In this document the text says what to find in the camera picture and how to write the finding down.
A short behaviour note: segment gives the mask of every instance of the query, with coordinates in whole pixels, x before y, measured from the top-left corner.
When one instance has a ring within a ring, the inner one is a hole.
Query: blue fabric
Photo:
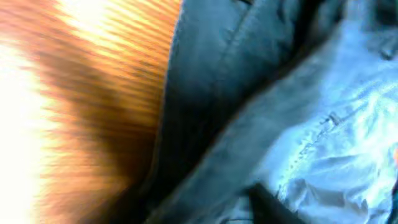
[[[346,1],[329,33],[323,12],[336,5],[325,1],[304,46],[321,44],[278,70],[292,58],[299,2],[185,1],[152,193],[170,192],[214,143],[147,223],[250,222],[240,192],[256,182],[308,223],[387,220],[397,176],[396,24],[379,18],[377,1]]]

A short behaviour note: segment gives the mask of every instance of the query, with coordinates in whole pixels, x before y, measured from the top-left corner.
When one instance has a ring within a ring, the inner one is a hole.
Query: wooden surface
[[[0,0],[0,223],[90,223],[146,175],[180,0]]]

